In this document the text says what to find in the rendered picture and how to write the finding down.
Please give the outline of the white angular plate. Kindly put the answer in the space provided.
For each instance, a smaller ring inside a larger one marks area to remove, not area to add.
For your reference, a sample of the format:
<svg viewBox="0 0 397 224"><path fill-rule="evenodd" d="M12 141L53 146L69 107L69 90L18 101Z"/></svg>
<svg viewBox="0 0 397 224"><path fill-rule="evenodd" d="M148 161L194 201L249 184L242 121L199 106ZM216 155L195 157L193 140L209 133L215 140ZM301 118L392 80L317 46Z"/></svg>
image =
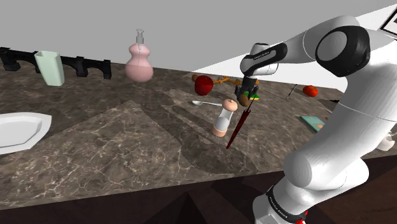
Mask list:
<svg viewBox="0 0 397 224"><path fill-rule="evenodd" d="M51 124L52 116L41 113L0 114L0 155L31 149Z"/></svg>

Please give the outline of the mint green vase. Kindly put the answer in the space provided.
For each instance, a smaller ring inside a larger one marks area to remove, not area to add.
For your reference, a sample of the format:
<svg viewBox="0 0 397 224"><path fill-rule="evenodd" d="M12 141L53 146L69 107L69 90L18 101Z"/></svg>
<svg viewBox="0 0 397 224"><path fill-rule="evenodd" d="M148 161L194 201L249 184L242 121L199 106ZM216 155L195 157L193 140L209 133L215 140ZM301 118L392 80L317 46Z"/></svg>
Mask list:
<svg viewBox="0 0 397 224"><path fill-rule="evenodd" d="M39 51L34 58L48 86L59 87L64 84L64 69L58 52Z"/></svg>

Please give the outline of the pink and white pepper mill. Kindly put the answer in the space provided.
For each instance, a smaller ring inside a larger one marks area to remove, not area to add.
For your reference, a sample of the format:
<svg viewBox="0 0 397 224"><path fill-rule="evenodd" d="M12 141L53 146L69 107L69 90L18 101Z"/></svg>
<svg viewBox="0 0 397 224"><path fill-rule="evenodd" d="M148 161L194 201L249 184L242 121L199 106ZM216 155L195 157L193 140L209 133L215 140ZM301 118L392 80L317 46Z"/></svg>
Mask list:
<svg viewBox="0 0 397 224"><path fill-rule="evenodd" d="M233 113L238 109L238 104L232 99L226 99L222 103L223 109L212 126L212 133L217 137L223 137L230 125Z"/></svg>

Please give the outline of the teal book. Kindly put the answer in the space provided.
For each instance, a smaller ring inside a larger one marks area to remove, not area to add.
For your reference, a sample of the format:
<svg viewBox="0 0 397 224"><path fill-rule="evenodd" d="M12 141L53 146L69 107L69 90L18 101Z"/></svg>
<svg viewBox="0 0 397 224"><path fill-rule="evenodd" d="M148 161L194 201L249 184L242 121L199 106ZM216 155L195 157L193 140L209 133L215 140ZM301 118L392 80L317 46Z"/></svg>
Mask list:
<svg viewBox="0 0 397 224"><path fill-rule="evenodd" d="M300 119L314 133L319 132L324 126L324 122L316 116L300 116Z"/></svg>

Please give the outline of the pink soap dispenser bottle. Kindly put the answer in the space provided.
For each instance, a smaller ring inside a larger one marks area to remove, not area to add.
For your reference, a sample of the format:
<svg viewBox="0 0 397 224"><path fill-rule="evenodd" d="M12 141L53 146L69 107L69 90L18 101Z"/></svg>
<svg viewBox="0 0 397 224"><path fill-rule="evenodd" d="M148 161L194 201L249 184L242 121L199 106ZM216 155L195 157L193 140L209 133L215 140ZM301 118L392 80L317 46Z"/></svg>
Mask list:
<svg viewBox="0 0 397 224"><path fill-rule="evenodd" d="M150 50L144 44L144 31L136 29L136 43L129 47L131 58L125 64L125 74L132 81L144 83L153 76L153 67L148 61Z"/></svg>

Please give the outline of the black arched rack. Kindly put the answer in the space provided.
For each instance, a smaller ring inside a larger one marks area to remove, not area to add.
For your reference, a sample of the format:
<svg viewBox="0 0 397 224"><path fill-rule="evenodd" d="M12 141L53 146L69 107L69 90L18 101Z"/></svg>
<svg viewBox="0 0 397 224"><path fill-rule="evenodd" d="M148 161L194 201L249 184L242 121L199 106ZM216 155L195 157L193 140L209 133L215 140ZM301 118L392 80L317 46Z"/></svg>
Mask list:
<svg viewBox="0 0 397 224"><path fill-rule="evenodd" d="M11 50L10 48L0 47L0 59L3 63L3 67L6 71L18 71L21 66L18 63L18 60L22 60L25 62L29 62L35 67L35 71L40 73L38 65L36 63L36 59L34 58L34 54L38 51L34 52L23 52L18 50ZM85 59L84 57L77 56L66 57L61 56L62 64L71 66L76 70L77 77L87 77L88 76L88 68L96 68L103 72L103 78L110 80L112 77L111 72L111 61L110 60L92 60Z"/></svg>

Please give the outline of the red apple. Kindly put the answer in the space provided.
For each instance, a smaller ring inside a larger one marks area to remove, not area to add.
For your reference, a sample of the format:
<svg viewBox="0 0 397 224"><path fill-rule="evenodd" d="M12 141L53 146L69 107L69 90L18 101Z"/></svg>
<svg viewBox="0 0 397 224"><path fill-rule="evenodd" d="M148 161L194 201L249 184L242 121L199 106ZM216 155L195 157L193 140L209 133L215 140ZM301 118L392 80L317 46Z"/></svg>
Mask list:
<svg viewBox="0 0 397 224"><path fill-rule="evenodd" d="M207 95L213 86L213 80L206 75L198 76L195 80L195 92L198 95Z"/></svg>

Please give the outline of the orange twig-shaped object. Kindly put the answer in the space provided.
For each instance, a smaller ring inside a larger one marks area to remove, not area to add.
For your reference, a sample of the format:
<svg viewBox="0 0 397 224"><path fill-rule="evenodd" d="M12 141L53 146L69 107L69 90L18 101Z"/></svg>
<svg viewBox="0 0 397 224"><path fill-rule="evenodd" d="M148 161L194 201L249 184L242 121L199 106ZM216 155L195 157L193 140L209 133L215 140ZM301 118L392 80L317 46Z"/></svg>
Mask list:
<svg viewBox="0 0 397 224"><path fill-rule="evenodd" d="M230 82L233 83L234 85L240 85L242 83L240 80L231 80L227 76L223 76L222 78L218 78L216 81L213 81L214 84L221 84L224 82Z"/></svg>

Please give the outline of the silver table knife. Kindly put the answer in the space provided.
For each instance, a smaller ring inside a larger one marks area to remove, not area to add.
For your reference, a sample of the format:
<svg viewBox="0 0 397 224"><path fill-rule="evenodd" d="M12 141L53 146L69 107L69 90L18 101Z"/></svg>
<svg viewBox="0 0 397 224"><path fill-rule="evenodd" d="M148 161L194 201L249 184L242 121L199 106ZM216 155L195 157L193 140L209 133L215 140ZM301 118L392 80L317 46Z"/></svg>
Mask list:
<svg viewBox="0 0 397 224"><path fill-rule="evenodd" d="M295 91L296 87L298 86L298 84L295 84L294 87L291 89L291 91L289 92L289 94L286 96L285 100L287 101L289 99L289 97L291 96L291 94Z"/></svg>

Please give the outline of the red tomato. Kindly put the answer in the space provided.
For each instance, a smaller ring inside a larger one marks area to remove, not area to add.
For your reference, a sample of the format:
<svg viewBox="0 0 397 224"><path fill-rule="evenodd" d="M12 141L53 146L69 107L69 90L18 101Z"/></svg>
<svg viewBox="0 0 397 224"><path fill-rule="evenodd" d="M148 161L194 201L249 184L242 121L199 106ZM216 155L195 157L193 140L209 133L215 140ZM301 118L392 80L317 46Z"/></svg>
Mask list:
<svg viewBox="0 0 397 224"><path fill-rule="evenodd" d="M315 86L308 85L303 87L302 92L309 97L315 97L319 91Z"/></svg>

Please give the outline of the framed wall picture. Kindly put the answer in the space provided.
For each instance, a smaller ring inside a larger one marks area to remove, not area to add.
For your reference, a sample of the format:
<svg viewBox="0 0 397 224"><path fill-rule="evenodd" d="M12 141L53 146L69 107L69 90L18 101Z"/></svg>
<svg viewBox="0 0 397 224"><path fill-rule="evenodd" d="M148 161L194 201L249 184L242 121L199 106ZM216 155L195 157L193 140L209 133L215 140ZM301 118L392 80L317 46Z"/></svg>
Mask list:
<svg viewBox="0 0 397 224"><path fill-rule="evenodd" d="M393 12L387 18L387 20L379 28L379 31L394 39L397 39L397 11Z"/></svg>

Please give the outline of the dark red long utensil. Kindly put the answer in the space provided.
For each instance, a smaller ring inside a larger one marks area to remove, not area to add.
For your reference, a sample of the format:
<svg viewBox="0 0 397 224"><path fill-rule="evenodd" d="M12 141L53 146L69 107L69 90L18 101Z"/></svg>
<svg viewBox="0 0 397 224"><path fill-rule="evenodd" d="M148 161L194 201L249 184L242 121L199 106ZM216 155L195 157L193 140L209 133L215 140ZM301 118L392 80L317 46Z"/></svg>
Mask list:
<svg viewBox="0 0 397 224"><path fill-rule="evenodd" d="M253 101L251 101L251 103L249 104L248 108L243 111L243 113L241 115L241 118L240 118L238 124L236 125L235 130L234 130L234 132L233 132L233 134L232 134L232 136L231 136L231 138L230 138L230 140L229 140L229 142L227 144L227 147L226 147L227 149L229 149L229 147L232 145L234 139L236 138L236 136L239 133L241 127L243 126L244 122L246 121L246 118L249 116L249 114L251 112L250 107L251 107L252 103L253 103Z"/></svg>

